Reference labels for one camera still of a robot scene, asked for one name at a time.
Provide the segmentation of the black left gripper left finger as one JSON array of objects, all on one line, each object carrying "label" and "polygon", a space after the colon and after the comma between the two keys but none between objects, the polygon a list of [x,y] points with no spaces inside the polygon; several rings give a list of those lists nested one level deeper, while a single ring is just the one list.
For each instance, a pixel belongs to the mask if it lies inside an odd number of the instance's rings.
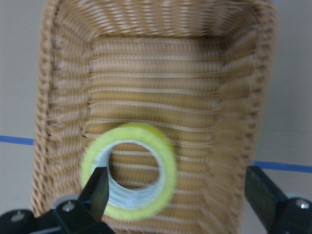
[{"label": "black left gripper left finger", "polygon": [[58,234],[107,234],[109,227],[102,221],[109,198],[106,167],[96,168],[81,194],[54,208]]}]

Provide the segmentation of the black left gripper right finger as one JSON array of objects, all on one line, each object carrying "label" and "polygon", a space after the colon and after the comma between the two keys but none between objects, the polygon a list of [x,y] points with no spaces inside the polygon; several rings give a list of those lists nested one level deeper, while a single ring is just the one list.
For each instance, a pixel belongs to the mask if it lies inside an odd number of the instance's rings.
[{"label": "black left gripper right finger", "polygon": [[310,234],[312,202],[287,197],[257,166],[248,166],[245,198],[268,234]]}]

